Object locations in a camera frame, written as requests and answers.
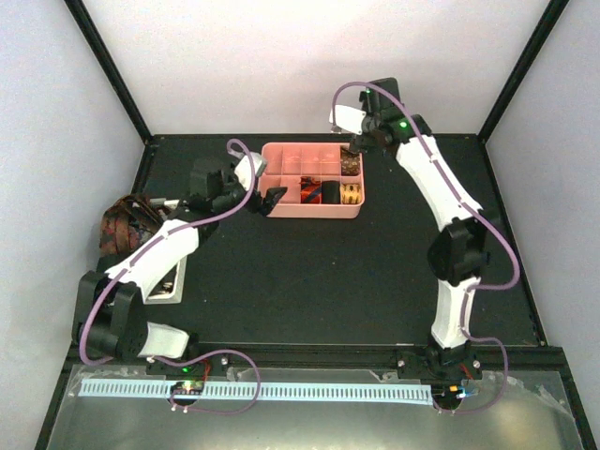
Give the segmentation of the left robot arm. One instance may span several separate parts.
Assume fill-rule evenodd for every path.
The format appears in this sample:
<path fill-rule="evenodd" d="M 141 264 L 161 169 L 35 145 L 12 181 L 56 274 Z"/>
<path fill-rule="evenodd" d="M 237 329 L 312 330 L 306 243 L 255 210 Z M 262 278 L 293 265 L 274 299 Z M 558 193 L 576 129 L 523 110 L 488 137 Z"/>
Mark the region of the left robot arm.
<path fill-rule="evenodd" d="M 261 195 L 257 181 L 266 159 L 251 152 L 226 169 L 201 166 L 190 175 L 187 195 L 158 231 L 131 255 L 104 272 L 90 271 L 79 284 L 73 339 L 86 365 L 112 359 L 168 358 L 181 374 L 201 363 L 200 349 L 190 334 L 167 324 L 150 322 L 144 306 L 153 290 L 217 229 L 219 222 L 246 208 L 268 215 L 286 190 Z"/>

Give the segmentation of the pink divided organizer box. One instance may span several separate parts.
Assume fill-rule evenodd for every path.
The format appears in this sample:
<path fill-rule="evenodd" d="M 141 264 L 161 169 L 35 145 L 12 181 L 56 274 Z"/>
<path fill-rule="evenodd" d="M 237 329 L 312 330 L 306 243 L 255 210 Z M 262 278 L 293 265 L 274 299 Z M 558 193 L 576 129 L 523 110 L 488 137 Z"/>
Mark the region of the pink divided organizer box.
<path fill-rule="evenodd" d="M 268 164 L 258 182 L 261 194 L 274 187 L 287 187 L 287 193 L 269 214 L 270 218 L 353 219 L 366 200 L 365 176 L 361 157 L 361 173 L 342 176 L 340 147 L 342 142 L 269 142 L 262 147 Z M 358 183 L 363 200 L 359 204 L 301 204 L 300 178 L 311 176 L 318 180 L 338 180 L 340 184 Z"/>

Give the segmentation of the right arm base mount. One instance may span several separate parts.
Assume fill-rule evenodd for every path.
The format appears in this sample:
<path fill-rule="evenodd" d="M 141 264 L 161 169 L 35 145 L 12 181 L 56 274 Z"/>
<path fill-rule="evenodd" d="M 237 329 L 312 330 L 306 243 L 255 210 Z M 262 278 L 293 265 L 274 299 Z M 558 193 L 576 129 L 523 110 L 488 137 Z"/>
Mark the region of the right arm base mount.
<path fill-rule="evenodd" d="M 454 412 L 464 399 L 477 394 L 471 384 L 482 379 L 482 370 L 469 343 L 442 349 L 432 340 L 427 346 L 400 350 L 397 375 L 429 385 L 434 406 Z"/>

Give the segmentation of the brown floral tie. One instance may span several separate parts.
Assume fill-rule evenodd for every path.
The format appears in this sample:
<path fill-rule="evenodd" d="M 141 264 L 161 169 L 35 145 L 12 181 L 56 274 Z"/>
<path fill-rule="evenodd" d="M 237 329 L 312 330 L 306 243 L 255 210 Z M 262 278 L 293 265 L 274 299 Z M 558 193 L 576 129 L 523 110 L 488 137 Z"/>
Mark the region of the brown floral tie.
<path fill-rule="evenodd" d="M 342 176 L 357 176 L 361 173 L 361 157 L 348 147 L 340 147 L 340 173 Z"/>

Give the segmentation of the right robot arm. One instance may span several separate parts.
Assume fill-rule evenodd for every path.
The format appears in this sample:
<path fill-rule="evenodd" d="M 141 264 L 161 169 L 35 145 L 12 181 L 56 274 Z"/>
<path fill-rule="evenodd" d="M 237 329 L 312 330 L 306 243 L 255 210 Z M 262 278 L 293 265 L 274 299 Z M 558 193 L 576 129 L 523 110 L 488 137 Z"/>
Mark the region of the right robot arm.
<path fill-rule="evenodd" d="M 451 172 L 425 119 L 397 107 L 396 79 L 370 82 L 359 101 L 365 117 L 352 146 L 361 151 L 381 147 L 392 155 L 417 185 L 439 230 L 427 251 L 428 265 L 438 279 L 438 299 L 426 364 L 432 375 L 446 378 L 470 356 L 464 332 L 474 288 L 489 259 L 485 250 L 488 230 L 474 215 L 482 206 Z"/>

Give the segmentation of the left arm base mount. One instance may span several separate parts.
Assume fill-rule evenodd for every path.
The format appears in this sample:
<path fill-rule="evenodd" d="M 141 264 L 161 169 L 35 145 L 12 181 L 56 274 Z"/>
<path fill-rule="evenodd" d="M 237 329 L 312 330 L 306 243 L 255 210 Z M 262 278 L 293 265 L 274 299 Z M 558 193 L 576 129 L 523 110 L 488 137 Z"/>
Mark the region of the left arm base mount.
<path fill-rule="evenodd" d="M 148 377 L 171 382 L 167 401 L 181 407 L 189 407 L 203 395 L 212 376 L 225 374 L 231 361 L 232 357 L 226 353 L 213 355 L 181 367 L 154 359 L 146 363 L 145 374 Z"/>

